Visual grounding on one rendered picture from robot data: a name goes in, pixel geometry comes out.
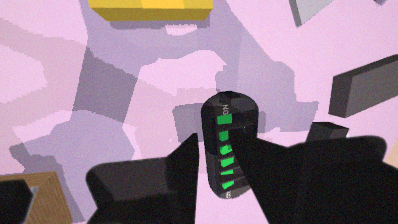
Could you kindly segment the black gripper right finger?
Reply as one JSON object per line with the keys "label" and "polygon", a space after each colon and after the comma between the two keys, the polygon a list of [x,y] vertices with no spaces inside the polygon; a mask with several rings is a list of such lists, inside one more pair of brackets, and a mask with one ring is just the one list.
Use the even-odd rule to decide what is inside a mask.
{"label": "black gripper right finger", "polygon": [[330,163],[384,160],[387,141],[356,136],[286,147],[229,129],[234,156],[268,224],[301,224],[311,171]]}

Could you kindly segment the light grey flat plate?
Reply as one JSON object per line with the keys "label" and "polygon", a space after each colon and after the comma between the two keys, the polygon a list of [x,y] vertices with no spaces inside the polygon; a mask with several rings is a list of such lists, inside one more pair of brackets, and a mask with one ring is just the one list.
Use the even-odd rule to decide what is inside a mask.
{"label": "light grey flat plate", "polygon": [[333,0],[289,0],[295,26],[300,26]]}

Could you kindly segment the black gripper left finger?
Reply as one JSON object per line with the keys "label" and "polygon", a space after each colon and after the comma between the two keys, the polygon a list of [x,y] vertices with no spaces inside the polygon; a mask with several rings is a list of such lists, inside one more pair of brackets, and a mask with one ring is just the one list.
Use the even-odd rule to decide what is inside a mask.
{"label": "black gripper left finger", "polygon": [[166,157],[111,162],[86,173],[97,206],[102,202],[165,197],[173,224],[195,224],[199,172],[198,134]]}

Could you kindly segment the dark grey rounded unit with white label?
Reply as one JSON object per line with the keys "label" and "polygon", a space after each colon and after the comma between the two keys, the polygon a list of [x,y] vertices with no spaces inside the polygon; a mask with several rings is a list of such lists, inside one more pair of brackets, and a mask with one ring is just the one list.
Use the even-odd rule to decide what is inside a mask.
{"label": "dark grey rounded unit with white label", "polygon": [[256,102],[234,91],[218,92],[201,108],[208,183],[220,199],[235,199],[251,189],[232,151],[228,130],[257,137],[258,117]]}

